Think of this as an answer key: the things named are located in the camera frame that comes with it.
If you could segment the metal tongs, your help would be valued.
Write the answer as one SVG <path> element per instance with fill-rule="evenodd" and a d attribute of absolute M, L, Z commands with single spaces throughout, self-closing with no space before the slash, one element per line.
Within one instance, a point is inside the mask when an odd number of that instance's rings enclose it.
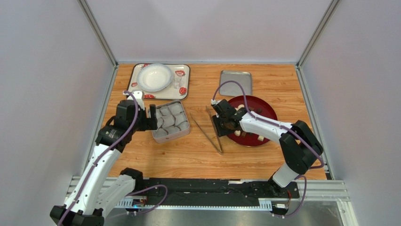
<path fill-rule="evenodd" d="M 217 131 L 214 123 L 212 122 L 212 113 L 210 107 L 201 106 L 190 111 L 190 118 L 193 121 L 197 129 L 200 130 L 204 138 L 207 139 L 208 143 L 213 146 L 215 151 L 219 155 L 224 155 L 224 150 L 220 142 L 220 138 L 217 136 Z"/>

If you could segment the red round plate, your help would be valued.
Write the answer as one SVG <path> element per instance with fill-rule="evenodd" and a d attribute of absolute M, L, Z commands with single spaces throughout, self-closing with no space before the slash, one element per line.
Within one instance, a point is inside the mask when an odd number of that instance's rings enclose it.
<path fill-rule="evenodd" d="M 251 111 L 256 112 L 257 114 L 277 120 L 277 115 L 274 109 L 264 100 L 255 97 L 246 95 L 248 107 Z M 238 107 L 240 105 L 245 105 L 243 96 L 233 97 L 228 100 L 231 106 Z M 259 139 L 259 135 L 247 133 L 245 136 L 242 136 L 242 131 L 240 131 L 240 135 L 237 136 L 234 133 L 228 135 L 227 137 L 233 142 L 247 147 L 256 147 L 262 146 L 269 142 L 269 139 L 264 138 L 263 140 Z"/>

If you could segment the square chocolate tin box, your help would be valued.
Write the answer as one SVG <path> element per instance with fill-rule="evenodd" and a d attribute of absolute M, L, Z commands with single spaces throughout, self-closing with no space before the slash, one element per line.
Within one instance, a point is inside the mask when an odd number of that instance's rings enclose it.
<path fill-rule="evenodd" d="M 152 131 L 152 137 L 158 144 L 190 134 L 189 120 L 180 100 L 156 106 L 156 118 L 157 129 Z"/>

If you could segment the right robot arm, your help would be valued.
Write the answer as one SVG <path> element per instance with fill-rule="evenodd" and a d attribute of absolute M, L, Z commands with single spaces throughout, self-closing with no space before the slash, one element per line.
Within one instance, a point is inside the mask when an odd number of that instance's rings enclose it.
<path fill-rule="evenodd" d="M 272 191 L 281 192 L 311 169 L 316 161 L 322 161 L 324 149 L 304 121 L 277 121 L 261 116 L 247 106 L 236 109 L 225 99 L 212 99 L 211 106 L 216 112 L 212 121 L 219 137 L 241 130 L 280 145 L 285 162 L 268 180 Z"/>

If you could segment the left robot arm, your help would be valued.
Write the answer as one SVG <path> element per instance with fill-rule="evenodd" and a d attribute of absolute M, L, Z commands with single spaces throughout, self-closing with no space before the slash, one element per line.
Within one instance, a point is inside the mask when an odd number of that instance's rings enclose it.
<path fill-rule="evenodd" d="M 137 131 L 157 129 L 156 106 L 122 100 L 98 132 L 87 167 L 63 205 L 55 205 L 51 219 L 58 226 L 102 226 L 112 209 L 143 182 L 142 172 L 126 168 L 112 185 L 101 191 L 112 166 Z"/>

